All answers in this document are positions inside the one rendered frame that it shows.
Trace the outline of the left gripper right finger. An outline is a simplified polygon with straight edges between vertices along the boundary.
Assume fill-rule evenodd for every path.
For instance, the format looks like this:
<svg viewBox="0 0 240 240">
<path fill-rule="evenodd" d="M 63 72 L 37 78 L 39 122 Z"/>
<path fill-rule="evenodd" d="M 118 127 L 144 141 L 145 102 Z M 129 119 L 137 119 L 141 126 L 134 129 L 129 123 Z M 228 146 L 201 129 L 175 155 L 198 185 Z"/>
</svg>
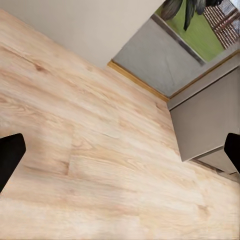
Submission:
<svg viewBox="0 0 240 240">
<path fill-rule="evenodd" d="M 240 172 L 240 135 L 235 133 L 229 133 L 227 135 L 224 151 Z"/>
</svg>

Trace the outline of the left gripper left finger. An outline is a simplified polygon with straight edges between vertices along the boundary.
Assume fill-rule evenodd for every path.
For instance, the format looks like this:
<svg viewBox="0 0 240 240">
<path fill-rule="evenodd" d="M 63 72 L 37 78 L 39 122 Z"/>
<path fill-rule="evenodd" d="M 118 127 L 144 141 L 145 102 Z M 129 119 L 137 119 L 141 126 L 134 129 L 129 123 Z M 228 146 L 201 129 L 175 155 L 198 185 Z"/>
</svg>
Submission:
<svg viewBox="0 0 240 240">
<path fill-rule="evenodd" d="M 0 193 L 26 152 L 21 133 L 0 138 Z"/>
</svg>

